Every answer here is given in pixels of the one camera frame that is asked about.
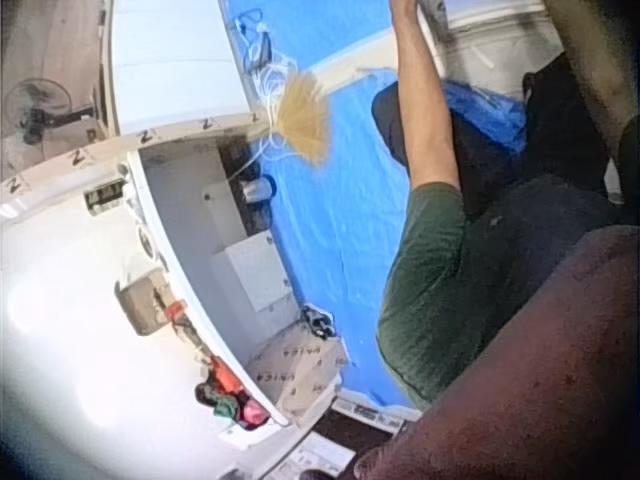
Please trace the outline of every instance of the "green t-shirt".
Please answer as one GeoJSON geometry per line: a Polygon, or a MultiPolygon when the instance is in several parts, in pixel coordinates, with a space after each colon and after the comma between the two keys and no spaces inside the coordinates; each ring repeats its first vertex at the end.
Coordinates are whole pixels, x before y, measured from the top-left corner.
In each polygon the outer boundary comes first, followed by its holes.
{"type": "Polygon", "coordinates": [[[478,357],[585,233],[618,216],[604,197],[551,175],[513,187],[473,224],[454,187],[413,190],[377,341],[416,407],[478,357]]]}

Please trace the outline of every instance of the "wooden floor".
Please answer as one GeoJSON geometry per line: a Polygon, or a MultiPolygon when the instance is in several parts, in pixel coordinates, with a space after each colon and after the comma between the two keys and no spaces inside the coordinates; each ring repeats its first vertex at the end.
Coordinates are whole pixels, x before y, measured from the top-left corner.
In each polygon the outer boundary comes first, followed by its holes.
{"type": "MultiPolygon", "coordinates": [[[[103,0],[13,0],[15,11],[4,32],[2,98],[28,78],[47,78],[65,87],[73,107],[91,103],[99,74],[98,23],[103,0]]],[[[30,147],[7,119],[2,119],[2,179],[45,158],[88,143],[95,122],[49,131],[30,147]]]]}

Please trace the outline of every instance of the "wall-mounted fan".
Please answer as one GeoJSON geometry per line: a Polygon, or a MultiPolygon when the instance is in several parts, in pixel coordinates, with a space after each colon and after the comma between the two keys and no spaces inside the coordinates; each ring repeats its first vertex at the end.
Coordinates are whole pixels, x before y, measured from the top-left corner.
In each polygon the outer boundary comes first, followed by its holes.
{"type": "Polygon", "coordinates": [[[93,105],[74,110],[69,92],[45,78],[29,78],[18,83],[7,93],[3,105],[5,118],[22,132],[27,145],[42,142],[46,129],[95,116],[93,105]]]}

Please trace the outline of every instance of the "hand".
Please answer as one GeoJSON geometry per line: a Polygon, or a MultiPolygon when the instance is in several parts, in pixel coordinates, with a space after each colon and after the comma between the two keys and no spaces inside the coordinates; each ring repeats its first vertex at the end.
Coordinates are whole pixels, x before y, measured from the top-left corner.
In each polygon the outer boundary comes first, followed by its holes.
{"type": "Polygon", "coordinates": [[[418,20],[418,0],[389,0],[394,25],[407,20],[418,20]]]}

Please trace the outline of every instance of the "broom bristles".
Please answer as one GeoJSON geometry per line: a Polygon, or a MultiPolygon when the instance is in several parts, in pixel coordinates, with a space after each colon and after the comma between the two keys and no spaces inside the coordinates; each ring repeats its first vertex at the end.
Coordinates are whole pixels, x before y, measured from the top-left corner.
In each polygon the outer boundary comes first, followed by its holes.
{"type": "Polygon", "coordinates": [[[275,131],[313,165],[324,163],[329,148],[329,107],[310,73],[294,73],[278,108],[275,131]]]}

